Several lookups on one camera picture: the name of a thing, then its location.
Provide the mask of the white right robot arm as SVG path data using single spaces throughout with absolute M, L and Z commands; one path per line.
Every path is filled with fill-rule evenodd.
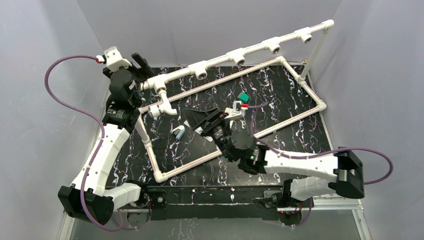
M 206 111 L 185 108 L 183 113 L 192 130 L 212 138 L 226 160 L 237 162 L 243 172 L 303 175 L 303 179 L 289 179 L 283 184 L 279 199 L 288 207 L 326 194 L 349 199 L 365 196 L 363 163 L 349 148 L 308 155 L 283 152 L 260 144 L 246 129 L 232 130 L 228 114 L 217 107 Z

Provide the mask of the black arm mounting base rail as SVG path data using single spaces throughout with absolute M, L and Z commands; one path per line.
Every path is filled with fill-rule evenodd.
M 148 186 L 154 221 L 171 219 L 247 219 L 296 226 L 310 203 L 287 197 L 281 186 Z

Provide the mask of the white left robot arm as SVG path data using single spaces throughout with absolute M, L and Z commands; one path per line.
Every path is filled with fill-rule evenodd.
M 139 53 L 132 58 L 139 67 L 129 61 L 118 62 L 117 52 L 97 57 L 98 63 L 106 63 L 103 74 L 110 80 L 110 95 L 105 104 L 102 119 L 93 119 L 100 125 L 96 146 L 70 186 L 62 186 L 58 198 L 68 216 L 104 226 L 114 211 L 127 204 L 137 208 L 151 205 L 147 185 L 128 180 L 120 186 L 107 189 L 109 173 L 124 143 L 138 125 L 142 106 L 140 84 L 154 76 L 152 68 Z

